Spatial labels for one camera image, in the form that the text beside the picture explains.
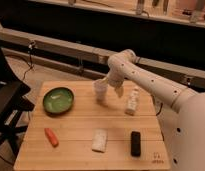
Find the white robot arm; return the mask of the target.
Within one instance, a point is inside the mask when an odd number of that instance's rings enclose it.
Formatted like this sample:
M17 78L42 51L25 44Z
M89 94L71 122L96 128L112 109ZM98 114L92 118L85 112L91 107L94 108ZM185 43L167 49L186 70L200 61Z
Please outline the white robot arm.
M168 105L178 114L172 171L205 171L205 92L146 71L136 62L137 56L130 49L111 55L110 70L98 82L109 84L122 96L122 84L127 78Z

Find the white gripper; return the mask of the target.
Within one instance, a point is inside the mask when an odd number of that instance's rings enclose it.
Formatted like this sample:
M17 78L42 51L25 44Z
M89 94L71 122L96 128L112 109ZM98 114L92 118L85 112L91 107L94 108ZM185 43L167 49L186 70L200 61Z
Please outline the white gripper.
M109 79L108 77L104 77L103 79L98 79L94 82L95 87L106 87L107 84L115 88L115 92L119 98L123 96L124 88L120 86L118 81L114 81L112 79Z

